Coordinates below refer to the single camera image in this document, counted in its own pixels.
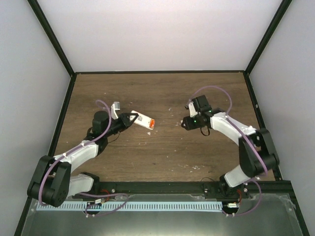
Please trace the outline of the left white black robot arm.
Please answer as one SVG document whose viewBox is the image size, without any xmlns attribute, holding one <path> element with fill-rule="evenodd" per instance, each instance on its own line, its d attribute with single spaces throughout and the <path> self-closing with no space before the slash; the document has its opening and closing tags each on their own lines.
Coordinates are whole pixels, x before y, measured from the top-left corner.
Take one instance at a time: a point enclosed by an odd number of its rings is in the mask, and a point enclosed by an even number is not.
<svg viewBox="0 0 315 236">
<path fill-rule="evenodd" d="M 138 113 L 121 113 L 113 119 L 110 113 L 94 114 L 91 128 L 84 140 L 69 151 L 40 158 L 27 189 L 27 196 L 42 206 L 59 207 L 66 198 L 84 193 L 94 199 L 100 194 L 98 177 L 89 173 L 71 174 L 79 166 L 100 155 L 108 145 L 108 137 L 119 134 L 138 118 Z"/>
</svg>

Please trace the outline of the white remote control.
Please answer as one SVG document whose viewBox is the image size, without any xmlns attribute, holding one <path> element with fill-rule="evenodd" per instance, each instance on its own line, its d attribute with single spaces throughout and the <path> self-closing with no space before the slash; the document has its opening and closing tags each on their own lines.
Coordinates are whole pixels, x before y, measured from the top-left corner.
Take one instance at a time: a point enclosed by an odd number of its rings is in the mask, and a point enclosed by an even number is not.
<svg viewBox="0 0 315 236">
<path fill-rule="evenodd" d="M 139 114 L 139 117 L 137 118 L 137 120 L 134 122 L 135 124 L 137 125 L 140 125 L 142 127 L 145 127 L 149 130 L 153 130 L 153 129 L 150 129 L 149 126 L 150 126 L 150 122 L 151 122 L 151 119 L 150 117 L 142 114 L 142 113 L 139 113 L 137 111 L 134 111 L 132 110 L 131 113 L 138 113 Z"/>
</svg>

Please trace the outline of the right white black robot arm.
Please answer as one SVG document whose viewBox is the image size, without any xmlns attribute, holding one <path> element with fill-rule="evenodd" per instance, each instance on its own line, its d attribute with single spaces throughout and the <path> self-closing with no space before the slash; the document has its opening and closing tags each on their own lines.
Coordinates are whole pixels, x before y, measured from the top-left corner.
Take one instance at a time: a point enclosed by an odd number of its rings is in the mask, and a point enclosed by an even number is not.
<svg viewBox="0 0 315 236">
<path fill-rule="evenodd" d="M 187 131 L 199 129 L 204 136 L 209 136 L 212 129 L 238 146 L 239 165 L 219 180 L 219 193 L 222 197 L 232 197 L 241 184 L 278 167 L 280 160 L 267 129 L 257 130 L 231 118 L 220 108 L 212 108 L 204 95 L 189 101 L 185 108 L 189 110 L 189 115 L 183 118 L 182 128 Z"/>
</svg>

